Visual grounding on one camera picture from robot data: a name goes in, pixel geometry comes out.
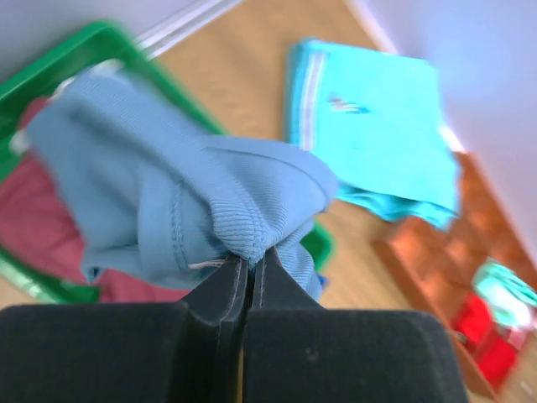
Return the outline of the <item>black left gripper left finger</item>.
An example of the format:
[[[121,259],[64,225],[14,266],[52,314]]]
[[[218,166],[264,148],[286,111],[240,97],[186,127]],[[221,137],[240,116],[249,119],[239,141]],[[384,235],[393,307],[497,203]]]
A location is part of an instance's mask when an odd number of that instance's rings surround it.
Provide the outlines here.
[[[185,346],[189,402],[237,400],[248,280],[248,265],[231,257],[182,300],[190,314]]]

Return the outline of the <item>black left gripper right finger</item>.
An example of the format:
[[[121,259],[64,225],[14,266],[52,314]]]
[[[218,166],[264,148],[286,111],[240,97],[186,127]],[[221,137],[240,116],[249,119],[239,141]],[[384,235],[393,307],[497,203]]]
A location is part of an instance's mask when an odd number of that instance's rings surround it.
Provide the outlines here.
[[[243,334],[245,402],[316,401],[320,356],[306,332],[321,310],[270,249],[255,268]]]

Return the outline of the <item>blue tank top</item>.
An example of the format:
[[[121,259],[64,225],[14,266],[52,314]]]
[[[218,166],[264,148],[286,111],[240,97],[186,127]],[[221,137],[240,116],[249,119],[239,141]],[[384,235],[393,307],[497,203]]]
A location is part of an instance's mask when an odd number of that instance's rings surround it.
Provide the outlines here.
[[[230,254],[254,266],[276,249],[297,284],[321,295],[301,240],[338,180],[312,153],[208,133],[146,86],[91,71],[26,134],[84,238],[89,281],[118,270],[192,289]]]

